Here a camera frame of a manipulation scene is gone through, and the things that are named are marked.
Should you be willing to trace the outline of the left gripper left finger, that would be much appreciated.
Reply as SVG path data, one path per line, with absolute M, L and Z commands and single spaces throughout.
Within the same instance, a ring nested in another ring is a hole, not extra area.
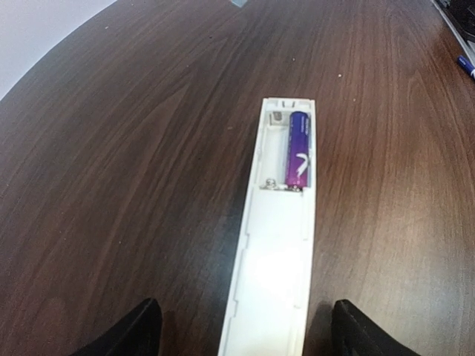
M 103 335 L 73 355 L 158 355 L 162 324 L 159 303 L 154 298 L 147 298 Z

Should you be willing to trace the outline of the purple AAA battery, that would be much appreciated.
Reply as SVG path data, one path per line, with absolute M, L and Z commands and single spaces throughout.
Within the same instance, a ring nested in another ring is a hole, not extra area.
M 475 67 L 464 56 L 458 56 L 457 64 L 472 78 L 475 79 Z
M 286 156 L 285 185 L 292 190 L 309 186 L 310 118 L 307 113 L 294 111 L 289 117 L 289 141 Z

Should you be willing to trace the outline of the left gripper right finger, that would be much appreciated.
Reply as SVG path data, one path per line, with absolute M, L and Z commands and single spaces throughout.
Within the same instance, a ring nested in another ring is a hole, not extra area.
M 334 355 L 417 355 L 391 337 L 349 300 L 332 309 Z

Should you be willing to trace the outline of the white remote control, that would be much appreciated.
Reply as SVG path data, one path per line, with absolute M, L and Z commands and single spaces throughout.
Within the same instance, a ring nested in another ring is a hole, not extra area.
M 309 186 L 285 185 L 289 117 L 310 118 Z M 312 275 L 317 195 L 315 102 L 266 98 L 261 106 L 220 355 L 300 355 Z

